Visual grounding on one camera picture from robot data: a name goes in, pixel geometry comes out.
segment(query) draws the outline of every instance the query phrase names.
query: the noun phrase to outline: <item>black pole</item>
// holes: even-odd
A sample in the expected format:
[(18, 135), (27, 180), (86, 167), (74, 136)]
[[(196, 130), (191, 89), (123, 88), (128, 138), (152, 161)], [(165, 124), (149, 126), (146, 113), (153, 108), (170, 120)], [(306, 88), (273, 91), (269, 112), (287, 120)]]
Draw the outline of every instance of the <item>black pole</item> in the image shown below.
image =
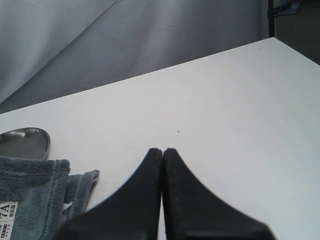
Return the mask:
[(274, 14), (274, 0), (268, 0), (268, 23), (269, 23), (269, 37), (276, 35), (275, 31), (275, 14)]

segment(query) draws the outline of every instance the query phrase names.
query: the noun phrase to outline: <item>white label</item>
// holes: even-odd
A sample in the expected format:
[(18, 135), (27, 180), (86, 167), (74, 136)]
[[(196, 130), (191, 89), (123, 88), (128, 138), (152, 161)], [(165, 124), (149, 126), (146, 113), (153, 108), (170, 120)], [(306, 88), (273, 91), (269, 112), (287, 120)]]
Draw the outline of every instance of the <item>white label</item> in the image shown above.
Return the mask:
[(0, 240), (10, 240), (18, 202), (0, 201)]

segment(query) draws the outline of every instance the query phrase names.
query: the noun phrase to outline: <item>fabric label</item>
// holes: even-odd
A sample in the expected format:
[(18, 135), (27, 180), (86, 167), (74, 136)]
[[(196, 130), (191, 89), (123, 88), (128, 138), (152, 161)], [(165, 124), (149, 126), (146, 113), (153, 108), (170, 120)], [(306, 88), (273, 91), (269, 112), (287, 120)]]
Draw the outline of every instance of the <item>fabric label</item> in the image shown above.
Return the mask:
[(10, 240), (17, 208), (16, 201), (0, 201), (0, 240)]

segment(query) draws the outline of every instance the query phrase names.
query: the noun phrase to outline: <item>gray curtain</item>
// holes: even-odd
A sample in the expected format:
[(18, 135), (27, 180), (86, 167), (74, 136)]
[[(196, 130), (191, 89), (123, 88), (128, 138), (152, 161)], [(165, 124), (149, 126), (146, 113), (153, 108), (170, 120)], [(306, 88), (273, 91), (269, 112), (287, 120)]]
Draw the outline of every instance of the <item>gray curtain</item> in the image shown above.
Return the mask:
[(267, 38), (267, 7), (267, 0), (0, 0), (0, 113)]

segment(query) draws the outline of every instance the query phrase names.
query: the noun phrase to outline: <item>table surface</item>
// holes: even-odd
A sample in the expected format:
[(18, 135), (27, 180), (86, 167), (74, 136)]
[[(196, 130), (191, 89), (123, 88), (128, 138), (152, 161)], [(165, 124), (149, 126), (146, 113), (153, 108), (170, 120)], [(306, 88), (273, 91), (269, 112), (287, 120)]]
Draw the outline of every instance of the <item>table surface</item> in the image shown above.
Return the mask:
[[(275, 38), (0, 115), (51, 136), (50, 159), (101, 172), (89, 208), (149, 148), (176, 148), (212, 192), (279, 240), (320, 236), (320, 66)], [(161, 213), (159, 239), (165, 239)]]

